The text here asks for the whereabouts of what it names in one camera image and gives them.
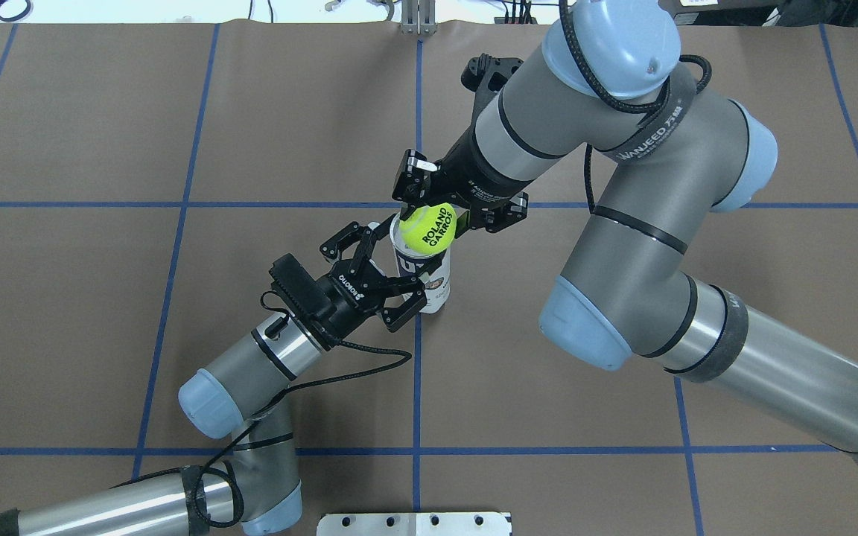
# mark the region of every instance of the cable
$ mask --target cable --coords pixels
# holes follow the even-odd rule
[[[589,67],[588,61],[585,59],[585,54],[582,52],[582,47],[578,43],[578,35],[575,34],[575,21],[571,19],[571,13],[568,11],[568,0],[559,0],[558,11],[559,20],[562,21],[562,33],[565,34],[565,43],[568,44],[568,50],[571,51],[575,65],[578,66],[578,71],[585,78],[585,82],[598,95],[598,98],[602,99],[603,103],[616,109],[618,112],[625,113],[657,112],[664,105],[663,95],[658,96],[657,101],[649,104],[629,104],[609,94]]]
[[[271,306],[267,305],[265,299],[266,299],[266,296],[270,295],[270,294],[277,296],[276,292],[273,290],[268,290],[268,291],[264,292],[263,294],[260,295],[260,306],[264,309],[267,309],[268,311],[283,313],[283,315],[286,315],[287,318],[289,318],[289,320],[296,320],[293,317],[293,314],[289,310],[283,309],[283,308],[271,307]],[[238,485],[238,482],[236,482],[236,478],[234,475],[234,468],[232,468],[232,466],[230,464],[228,464],[228,462],[224,462],[224,464],[227,468],[227,472],[224,472],[224,471],[221,471],[220,469],[214,469],[212,467],[212,465],[214,465],[215,462],[219,461],[221,458],[223,458],[225,455],[227,455],[227,453],[229,451],[231,451],[232,448],[236,447],[236,445],[238,445],[239,442],[241,442],[241,440],[243,440],[243,438],[247,437],[247,435],[249,435],[256,427],[258,427],[258,425],[266,417],[269,417],[271,415],[271,413],[273,413],[273,410],[276,408],[276,404],[279,404],[280,401],[282,401],[284,399],[284,397],[286,397],[290,393],[293,393],[293,391],[299,391],[300,389],[306,389],[309,387],[317,387],[317,386],[326,386],[326,384],[328,384],[328,383],[336,383],[337,381],[344,381],[344,380],[355,380],[358,377],[367,377],[367,376],[372,376],[373,374],[386,372],[387,370],[392,370],[392,369],[396,369],[396,367],[403,366],[403,364],[405,364],[405,363],[409,362],[409,360],[413,359],[413,355],[411,353],[405,351],[405,350],[395,350],[395,349],[390,349],[390,348],[377,348],[375,346],[366,346],[363,344],[357,344],[355,342],[349,342],[348,340],[337,339],[335,336],[331,336],[331,335],[327,334],[325,331],[323,332],[323,335],[326,336],[326,338],[328,339],[328,342],[333,346],[343,346],[344,348],[348,348],[351,350],[358,350],[360,352],[366,352],[366,353],[370,353],[370,354],[401,356],[401,359],[395,360],[395,362],[392,362],[389,364],[384,364],[384,366],[378,366],[378,367],[371,368],[368,370],[363,370],[360,372],[354,372],[354,373],[350,373],[350,374],[341,374],[340,376],[327,377],[324,380],[314,380],[314,381],[306,381],[306,383],[299,383],[296,386],[289,386],[286,389],[283,389],[282,391],[280,391],[280,393],[277,393],[275,396],[273,396],[273,398],[270,400],[269,403],[267,403],[267,405],[263,406],[262,408],[260,408],[260,410],[256,411],[255,414],[252,415],[252,417],[250,418],[252,423],[243,432],[241,432],[241,434],[238,434],[234,438],[234,441],[231,441],[227,445],[227,447],[224,447],[223,449],[221,449],[221,451],[218,452],[218,454],[213,455],[210,458],[210,460],[208,460],[204,465],[201,465],[200,475],[197,475],[197,479],[194,481],[194,489],[193,489],[192,495],[194,497],[197,496],[197,492],[200,490],[200,486],[204,484],[204,475],[206,475],[206,474],[207,475],[215,475],[218,478],[223,479],[224,482],[227,482],[229,489],[231,489],[232,504],[234,505],[234,516],[232,516],[231,520],[229,520],[229,521],[214,521],[213,519],[211,519],[210,513],[205,514],[204,512],[201,512],[200,506],[198,505],[197,501],[194,501],[194,514],[197,515],[198,517],[200,517],[201,521],[203,521],[207,526],[212,526],[215,529],[227,529],[227,527],[234,526],[234,525],[236,525],[236,523],[239,523],[241,521],[241,519],[243,518],[243,515],[244,515],[243,493],[241,493],[241,487]],[[157,471],[157,472],[150,473],[147,475],[142,475],[136,479],[130,479],[130,481],[128,481],[128,482],[122,482],[119,485],[113,486],[113,488],[120,488],[120,486],[123,486],[123,485],[135,484],[136,482],[146,481],[146,479],[157,478],[157,477],[161,477],[164,475],[171,475],[174,473],[179,473],[180,471],[181,471],[180,468],[170,468],[170,469],[165,469],[164,471]]]
[[[701,79],[697,82],[697,92],[704,91],[704,88],[708,87],[708,84],[711,82],[711,76],[713,75],[713,68],[711,68],[711,62],[708,61],[708,58],[699,57],[699,55],[695,54],[681,54],[679,58],[684,63],[693,63],[701,68]]]
[[[585,143],[585,198],[588,200],[588,213],[595,214],[595,190],[591,186],[591,152],[594,148]]]

